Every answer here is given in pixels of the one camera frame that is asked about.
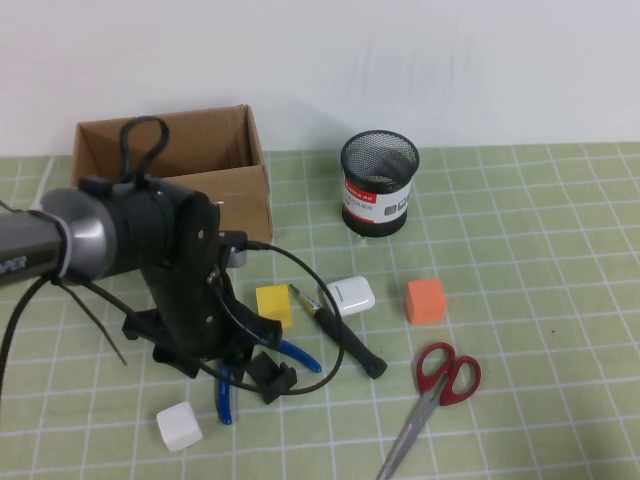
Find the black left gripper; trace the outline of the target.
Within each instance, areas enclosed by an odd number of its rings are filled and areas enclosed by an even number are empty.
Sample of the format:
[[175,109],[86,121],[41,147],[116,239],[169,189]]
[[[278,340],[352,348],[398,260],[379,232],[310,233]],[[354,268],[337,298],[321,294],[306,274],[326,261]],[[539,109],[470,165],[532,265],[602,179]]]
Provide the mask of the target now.
[[208,278],[218,267],[220,209],[201,193],[170,200],[160,196],[151,222],[153,261],[144,268],[156,309],[127,314],[125,337],[143,338],[153,345],[153,360],[194,379],[196,358],[222,359],[232,368],[245,368],[256,346],[279,347],[282,326],[262,317],[236,299],[226,299],[225,333],[221,308]]

